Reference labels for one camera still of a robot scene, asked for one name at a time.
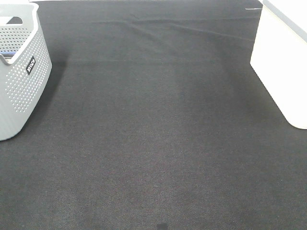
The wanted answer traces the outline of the blue towel in basket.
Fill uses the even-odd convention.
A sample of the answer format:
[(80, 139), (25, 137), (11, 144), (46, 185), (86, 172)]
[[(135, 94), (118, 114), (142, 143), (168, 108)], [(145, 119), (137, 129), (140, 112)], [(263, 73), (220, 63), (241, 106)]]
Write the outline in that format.
[(16, 54), (16, 51), (0, 51), (0, 54), (4, 56), (5, 59), (11, 59)]

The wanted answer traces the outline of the black fabric table mat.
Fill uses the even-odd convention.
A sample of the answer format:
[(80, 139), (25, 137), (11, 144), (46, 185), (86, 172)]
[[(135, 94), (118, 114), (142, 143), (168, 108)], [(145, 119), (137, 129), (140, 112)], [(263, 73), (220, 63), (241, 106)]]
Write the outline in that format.
[(307, 133), (250, 66), (261, 8), (39, 2), (52, 71), (0, 144), (1, 229), (306, 229)]

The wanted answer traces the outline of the grey perforated laundry basket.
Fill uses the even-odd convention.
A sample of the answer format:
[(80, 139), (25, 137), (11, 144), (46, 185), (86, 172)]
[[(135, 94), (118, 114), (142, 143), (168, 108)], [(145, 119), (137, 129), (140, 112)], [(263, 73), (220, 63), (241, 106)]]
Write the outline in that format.
[(2, 0), (0, 15), (21, 23), (0, 26), (0, 51), (16, 51), (11, 59), (0, 55), (0, 139), (17, 135), (33, 112), (51, 73), (52, 63), (37, 14), (28, 0)]

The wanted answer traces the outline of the white storage bin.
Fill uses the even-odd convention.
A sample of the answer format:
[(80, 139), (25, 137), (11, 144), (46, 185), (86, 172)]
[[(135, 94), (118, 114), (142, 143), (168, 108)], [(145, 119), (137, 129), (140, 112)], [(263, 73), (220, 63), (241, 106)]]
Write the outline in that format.
[(289, 124), (307, 127), (307, 2), (263, 0), (250, 64)]

